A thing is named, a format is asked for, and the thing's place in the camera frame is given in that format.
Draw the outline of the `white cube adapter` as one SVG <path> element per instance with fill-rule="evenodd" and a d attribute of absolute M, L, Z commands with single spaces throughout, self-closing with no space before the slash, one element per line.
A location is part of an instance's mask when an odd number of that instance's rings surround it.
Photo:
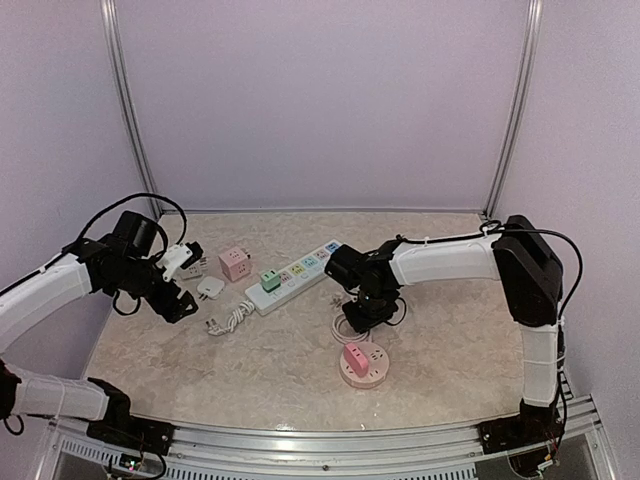
<path fill-rule="evenodd" d="M 182 280 L 191 280 L 195 278 L 200 278 L 206 274 L 207 270 L 208 270 L 207 258 L 202 257 L 200 260 L 193 263 L 186 269 L 181 269 L 179 271 L 179 277 Z"/>

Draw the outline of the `pink round socket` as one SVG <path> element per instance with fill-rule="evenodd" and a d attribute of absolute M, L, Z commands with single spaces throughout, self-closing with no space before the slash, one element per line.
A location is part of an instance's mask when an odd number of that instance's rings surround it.
<path fill-rule="evenodd" d="M 381 385 L 389 373 L 389 354 L 373 342 L 348 343 L 339 358 L 342 379 L 356 389 L 373 389 Z"/>

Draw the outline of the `pink plug adapter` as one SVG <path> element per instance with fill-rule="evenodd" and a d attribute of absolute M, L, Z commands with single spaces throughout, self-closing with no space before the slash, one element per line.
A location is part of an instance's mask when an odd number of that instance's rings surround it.
<path fill-rule="evenodd" d="M 359 378 L 368 373 L 369 360 L 357 343 L 348 343 L 344 346 L 343 358 Z"/>

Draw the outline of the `pink cube socket adapter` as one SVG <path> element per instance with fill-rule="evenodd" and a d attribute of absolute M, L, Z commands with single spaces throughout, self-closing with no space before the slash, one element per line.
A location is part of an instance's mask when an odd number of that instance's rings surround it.
<path fill-rule="evenodd" d="M 252 271 L 250 255 L 238 246 L 234 246 L 218 255 L 218 260 L 225 277 L 237 282 Z"/>

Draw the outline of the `white multicolour power strip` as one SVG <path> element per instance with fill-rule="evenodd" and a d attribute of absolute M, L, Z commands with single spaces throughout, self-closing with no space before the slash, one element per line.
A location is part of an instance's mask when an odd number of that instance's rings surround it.
<path fill-rule="evenodd" d="M 342 246 L 333 239 L 282 269 L 276 270 L 281 277 L 281 286 L 271 293 L 265 293 L 259 280 L 245 290 L 245 296 L 256 306 L 255 311 L 266 316 L 327 278 L 325 267 L 331 255 Z"/>

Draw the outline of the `green cube plug adapter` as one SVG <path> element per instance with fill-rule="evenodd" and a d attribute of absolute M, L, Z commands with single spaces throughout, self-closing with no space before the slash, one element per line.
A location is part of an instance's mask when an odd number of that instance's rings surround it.
<path fill-rule="evenodd" d="M 265 293 L 271 293 L 281 286 L 280 274 L 274 270 L 269 269 L 260 273 L 260 286 Z"/>

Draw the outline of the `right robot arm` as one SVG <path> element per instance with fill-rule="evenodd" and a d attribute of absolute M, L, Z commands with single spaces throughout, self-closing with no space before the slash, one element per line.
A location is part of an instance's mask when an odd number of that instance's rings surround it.
<path fill-rule="evenodd" d="M 545 409 L 556 401 L 561 360 L 560 322 L 563 266 L 545 235 L 521 215 L 507 224 L 483 226 L 476 234 L 410 240 L 403 236 L 362 253 L 342 245 L 325 266 L 329 278 L 353 294 L 342 307 L 351 328 L 366 333 L 390 324 L 400 291 L 410 285 L 468 279 L 501 284 L 523 341 L 523 404 L 511 433 L 535 442 L 551 424 Z"/>

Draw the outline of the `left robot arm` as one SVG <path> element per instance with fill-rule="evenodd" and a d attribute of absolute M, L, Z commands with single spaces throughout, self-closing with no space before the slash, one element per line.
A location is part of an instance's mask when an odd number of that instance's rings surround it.
<path fill-rule="evenodd" d="M 49 263 L 2 290 L 1 347 L 7 349 L 62 307 L 98 292 L 112 299 L 127 294 L 174 324 L 198 309 L 175 276 L 202 255 L 198 243 L 170 244 L 155 221 L 126 211 L 112 232 L 99 240 L 80 237 Z M 71 380 L 1 365 L 2 420 L 38 416 L 99 422 L 115 442 L 127 445 L 140 434 L 139 421 L 128 413 L 128 400 L 96 379 Z"/>

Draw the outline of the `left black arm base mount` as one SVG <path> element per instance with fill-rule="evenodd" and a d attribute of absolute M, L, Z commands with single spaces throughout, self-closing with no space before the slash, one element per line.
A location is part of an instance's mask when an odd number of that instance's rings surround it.
<path fill-rule="evenodd" d="M 89 377 L 88 380 L 108 397 L 105 416 L 88 422 L 86 434 L 89 438 L 153 454 L 169 452 L 176 429 L 174 425 L 132 415 L 131 399 L 123 391 L 101 379 Z"/>

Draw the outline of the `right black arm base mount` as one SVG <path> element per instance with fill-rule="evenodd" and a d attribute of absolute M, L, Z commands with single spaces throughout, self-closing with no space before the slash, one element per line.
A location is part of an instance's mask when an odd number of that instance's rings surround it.
<path fill-rule="evenodd" d="M 516 415 L 483 421 L 477 430 L 483 453 L 493 454 L 558 439 L 564 422 L 556 403 L 537 407 L 521 401 Z"/>

